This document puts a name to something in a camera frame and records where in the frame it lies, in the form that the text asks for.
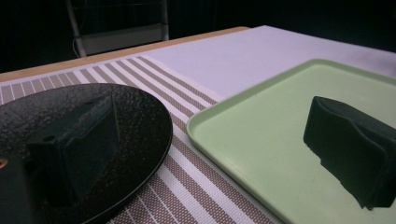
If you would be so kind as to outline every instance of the dark background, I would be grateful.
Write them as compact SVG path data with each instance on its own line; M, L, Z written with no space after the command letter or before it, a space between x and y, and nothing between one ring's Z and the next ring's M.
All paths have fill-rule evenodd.
M129 3L152 4L130 7ZM82 34L160 19L155 0L73 0ZM168 0L170 38L235 26L270 25L396 52L396 0ZM4 1L0 73L77 58L64 0Z

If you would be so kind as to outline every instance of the plate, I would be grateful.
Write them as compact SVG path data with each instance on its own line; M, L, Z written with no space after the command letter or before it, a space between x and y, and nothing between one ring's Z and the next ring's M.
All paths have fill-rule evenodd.
M396 127L396 80L325 60L301 64L195 114L189 138L287 223L394 223L391 208L361 209L304 143L314 96Z
M27 141L79 104L112 96L120 144L115 158L85 198L72 207L43 208L49 223L106 221L128 203L161 166L172 140L172 120L155 97L116 84L83 84L42 91L0 106L0 153L28 160Z

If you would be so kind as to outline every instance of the placemat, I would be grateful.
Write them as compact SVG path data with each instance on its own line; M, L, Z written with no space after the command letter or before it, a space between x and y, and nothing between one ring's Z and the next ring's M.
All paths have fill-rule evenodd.
M217 94L149 56L124 57L0 83L0 105L25 95L82 83L117 83L147 91L169 110L174 137L157 174L109 223L277 223L186 135L190 116Z

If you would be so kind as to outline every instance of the light green rectangular tray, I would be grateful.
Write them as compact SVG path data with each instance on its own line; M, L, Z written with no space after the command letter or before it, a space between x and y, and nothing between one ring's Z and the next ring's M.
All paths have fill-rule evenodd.
M288 223L396 223L395 204L361 209L305 145L304 128L316 95L396 127L396 79L314 60L194 115L188 135Z

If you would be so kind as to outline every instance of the black plate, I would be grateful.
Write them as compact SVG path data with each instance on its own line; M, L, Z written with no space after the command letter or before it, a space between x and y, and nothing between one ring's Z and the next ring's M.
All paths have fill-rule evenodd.
M26 142L55 119L91 99L112 95L120 147L86 197L73 207L43 209L50 223L104 221L121 209L161 166L171 145L172 120L155 97L115 84L84 84L42 91L0 106L0 153L29 158Z

